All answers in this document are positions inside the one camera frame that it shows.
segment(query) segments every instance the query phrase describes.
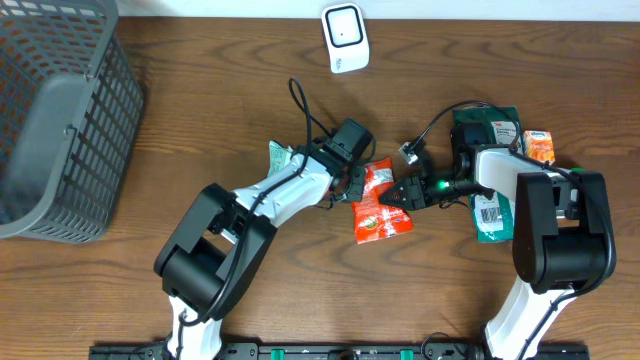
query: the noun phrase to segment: small orange box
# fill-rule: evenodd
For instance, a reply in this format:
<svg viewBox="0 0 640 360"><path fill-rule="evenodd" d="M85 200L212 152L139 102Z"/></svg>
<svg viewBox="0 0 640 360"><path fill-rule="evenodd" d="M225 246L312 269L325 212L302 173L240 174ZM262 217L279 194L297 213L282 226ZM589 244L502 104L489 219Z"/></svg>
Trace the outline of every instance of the small orange box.
<svg viewBox="0 0 640 360"><path fill-rule="evenodd" d="M548 131L525 131L524 146L527 149L526 155L532 159L543 162L548 161L551 164L556 161L551 133Z"/></svg>

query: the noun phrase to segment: black mounting base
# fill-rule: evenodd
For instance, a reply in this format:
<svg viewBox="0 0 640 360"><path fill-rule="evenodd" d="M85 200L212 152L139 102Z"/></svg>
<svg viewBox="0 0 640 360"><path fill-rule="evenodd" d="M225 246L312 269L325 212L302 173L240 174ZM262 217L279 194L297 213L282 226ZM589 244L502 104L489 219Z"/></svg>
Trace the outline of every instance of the black mounting base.
<svg viewBox="0 0 640 360"><path fill-rule="evenodd" d="M223 346L218 360L484 360L477 345L456 343L463 352L458 354L453 343L432 342L425 346L430 359L420 354L420 346L389 345L330 345L330 346L258 346L252 343L232 343ZM170 360L164 344L148 347L94 346L89 350L89 360ZM540 345L535 360L589 360L589 350L584 345Z"/></svg>

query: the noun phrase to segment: white wall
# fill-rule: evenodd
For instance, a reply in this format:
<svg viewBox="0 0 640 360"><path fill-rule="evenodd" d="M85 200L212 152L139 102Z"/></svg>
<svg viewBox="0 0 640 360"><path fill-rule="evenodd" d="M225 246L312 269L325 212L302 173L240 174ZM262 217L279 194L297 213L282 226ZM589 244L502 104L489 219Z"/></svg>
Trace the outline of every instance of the white wall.
<svg viewBox="0 0 640 360"><path fill-rule="evenodd" d="M326 0L116 0L124 16L318 18ZM640 0L359 0L391 19L640 21Z"/></svg>

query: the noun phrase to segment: white label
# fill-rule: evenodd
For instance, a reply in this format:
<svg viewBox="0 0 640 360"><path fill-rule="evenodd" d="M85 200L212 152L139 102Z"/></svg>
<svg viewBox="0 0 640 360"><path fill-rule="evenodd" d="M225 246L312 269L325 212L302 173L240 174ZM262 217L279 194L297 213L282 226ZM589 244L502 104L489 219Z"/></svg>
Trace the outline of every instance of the white label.
<svg viewBox="0 0 640 360"><path fill-rule="evenodd" d="M373 183L375 183L373 186L378 186L386 182L393 182L393 172L391 172L391 169L373 171Z"/></svg>
<svg viewBox="0 0 640 360"><path fill-rule="evenodd" d="M493 198L491 200L482 195L476 195L473 200L473 215L476 218L476 224L480 231L493 232L504 229L497 193L493 194Z"/></svg>
<svg viewBox="0 0 640 360"><path fill-rule="evenodd" d="M491 123L493 126L493 133L496 135L496 143L509 145L516 137L516 126L511 121L494 121ZM522 142L518 137L517 147L518 152L522 154Z"/></svg>
<svg viewBox="0 0 640 360"><path fill-rule="evenodd" d="M509 207L511 208L511 218L516 221L516 202L509 200Z"/></svg>
<svg viewBox="0 0 640 360"><path fill-rule="evenodd" d="M544 131L529 131L529 134L536 140L544 140L547 138L547 133Z"/></svg>
<svg viewBox="0 0 640 360"><path fill-rule="evenodd" d="M283 148L275 141L269 141L269 173L267 176L280 171L291 161L293 149L291 146Z"/></svg>

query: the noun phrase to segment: plastic bag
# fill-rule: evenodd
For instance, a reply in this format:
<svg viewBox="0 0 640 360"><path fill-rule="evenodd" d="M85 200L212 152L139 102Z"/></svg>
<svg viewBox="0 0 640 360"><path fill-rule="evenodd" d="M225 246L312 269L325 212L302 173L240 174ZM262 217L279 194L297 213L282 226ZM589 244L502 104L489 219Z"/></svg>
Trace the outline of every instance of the plastic bag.
<svg viewBox="0 0 640 360"><path fill-rule="evenodd" d="M391 158L365 166L362 201L352 203L354 232L358 244L385 239L413 230L413 222L402 209L380 205L378 197L393 186Z"/></svg>
<svg viewBox="0 0 640 360"><path fill-rule="evenodd" d="M520 124L520 117L515 107L503 107L511 117ZM454 124L482 123L491 144L511 144L516 136L516 127L505 120L502 113L487 107L470 107L453 111ZM516 143L518 152L522 154L522 134ZM513 239L513 220L515 202L496 192L491 200L482 195L469 197L473 222L478 229L478 241L493 243Z"/></svg>

